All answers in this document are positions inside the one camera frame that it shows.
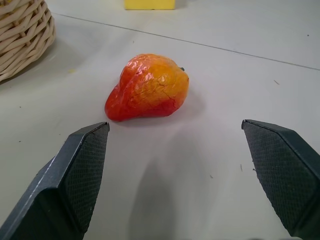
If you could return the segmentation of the yellow block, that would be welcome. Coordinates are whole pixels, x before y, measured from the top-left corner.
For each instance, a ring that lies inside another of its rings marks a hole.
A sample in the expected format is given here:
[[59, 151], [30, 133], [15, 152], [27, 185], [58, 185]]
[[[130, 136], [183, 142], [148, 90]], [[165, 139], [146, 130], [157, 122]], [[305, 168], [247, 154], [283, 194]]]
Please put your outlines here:
[[126, 10], [174, 10], [176, 0], [124, 0]]

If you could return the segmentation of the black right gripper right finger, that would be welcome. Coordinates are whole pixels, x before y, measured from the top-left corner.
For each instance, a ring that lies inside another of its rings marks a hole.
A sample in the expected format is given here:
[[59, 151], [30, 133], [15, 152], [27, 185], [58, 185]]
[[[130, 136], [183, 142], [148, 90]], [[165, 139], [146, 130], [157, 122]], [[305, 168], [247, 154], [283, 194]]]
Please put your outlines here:
[[257, 178], [290, 236], [320, 240], [320, 154], [297, 132], [245, 119]]

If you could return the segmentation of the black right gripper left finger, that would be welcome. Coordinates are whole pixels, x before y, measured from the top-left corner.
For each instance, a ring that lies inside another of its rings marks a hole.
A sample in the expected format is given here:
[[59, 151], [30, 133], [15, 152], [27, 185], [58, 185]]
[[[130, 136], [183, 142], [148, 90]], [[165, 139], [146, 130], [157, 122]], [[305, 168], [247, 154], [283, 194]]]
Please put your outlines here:
[[0, 240], [83, 240], [102, 183], [109, 131], [100, 122], [70, 134], [0, 227]]

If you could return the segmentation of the red orange toy pear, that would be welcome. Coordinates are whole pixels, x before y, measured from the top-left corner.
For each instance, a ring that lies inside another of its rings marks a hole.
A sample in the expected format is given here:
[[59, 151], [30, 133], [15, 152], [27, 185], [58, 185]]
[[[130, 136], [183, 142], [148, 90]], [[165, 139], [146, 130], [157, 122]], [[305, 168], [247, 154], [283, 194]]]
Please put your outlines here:
[[105, 114], [115, 122], [170, 116], [183, 105], [189, 82], [185, 70], [172, 59], [151, 53], [136, 55], [108, 96]]

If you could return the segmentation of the woven wicker basket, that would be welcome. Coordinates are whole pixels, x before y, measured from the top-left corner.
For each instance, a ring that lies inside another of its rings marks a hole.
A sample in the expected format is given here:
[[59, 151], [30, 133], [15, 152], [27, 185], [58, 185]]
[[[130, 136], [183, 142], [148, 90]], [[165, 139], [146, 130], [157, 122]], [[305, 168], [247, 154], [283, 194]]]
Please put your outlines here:
[[0, 82], [37, 61], [55, 39], [45, 0], [0, 0]]

